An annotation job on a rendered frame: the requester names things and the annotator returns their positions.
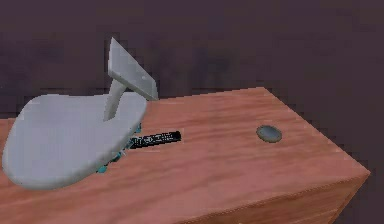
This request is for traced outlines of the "black remote control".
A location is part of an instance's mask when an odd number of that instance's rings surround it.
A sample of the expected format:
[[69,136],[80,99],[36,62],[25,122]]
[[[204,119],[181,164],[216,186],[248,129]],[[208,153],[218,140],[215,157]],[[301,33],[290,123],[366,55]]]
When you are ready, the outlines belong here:
[[182,139],[182,136],[179,131],[133,137],[128,142],[127,149],[138,149],[138,148],[150,147],[150,146],[155,146],[160,144],[178,142],[181,139]]

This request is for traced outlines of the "red-brown wooden desk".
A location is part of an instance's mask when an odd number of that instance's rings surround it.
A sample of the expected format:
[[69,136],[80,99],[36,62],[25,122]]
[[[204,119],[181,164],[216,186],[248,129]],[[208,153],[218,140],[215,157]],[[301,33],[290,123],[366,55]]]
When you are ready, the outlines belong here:
[[[256,130],[275,126],[277,143]],[[369,171],[264,88],[150,102],[144,134],[103,174],[32,191],[0,168],[0,224],[333,224]]]

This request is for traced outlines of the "small grey round disc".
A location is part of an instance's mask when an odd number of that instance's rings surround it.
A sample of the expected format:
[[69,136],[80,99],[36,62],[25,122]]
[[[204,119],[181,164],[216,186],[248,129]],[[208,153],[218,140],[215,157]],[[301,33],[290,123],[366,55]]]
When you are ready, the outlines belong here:
[[282,139],[282,132],[271,125],[261,125],[256,130],[257,136],[267,143],[277,143]]

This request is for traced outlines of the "teal object under lamp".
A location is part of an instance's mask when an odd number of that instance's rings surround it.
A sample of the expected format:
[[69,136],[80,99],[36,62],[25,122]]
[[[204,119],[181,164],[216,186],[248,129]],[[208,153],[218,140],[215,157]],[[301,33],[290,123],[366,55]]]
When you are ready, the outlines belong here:
[[[134,132],[135,134],[137,133],[141,133],[142,131],[142,123],[139,123],[138,127],[136,128],[136,131]],[[126,146],[120,150],[109,162],[107,162],[105,165],[101,166],[97,171],[96,173],[105,173],[107,171],[107,168],[108,168],[108,165],[111,164],[111,163],[115,163],[117,162],[118,160],[120,160],[120,158],[123,156],[123,155],[126,155],[125,154],[125,151],[130,149],[134,143],[135,143],[135,138],[137,138],[137,136],[133,136],[129,141],[128,143],[126,144]]]

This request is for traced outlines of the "grey desk lamp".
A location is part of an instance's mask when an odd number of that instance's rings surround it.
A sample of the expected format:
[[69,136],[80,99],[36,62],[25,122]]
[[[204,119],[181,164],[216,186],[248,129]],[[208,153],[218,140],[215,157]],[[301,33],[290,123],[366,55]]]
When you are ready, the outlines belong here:
[[23,107],[2,155],[10,181],[32,190],[66,187],[123,151],[158,91],[156,81],[116,39],[110,41],[107,68],[112,78],[107,94],[46,94]]

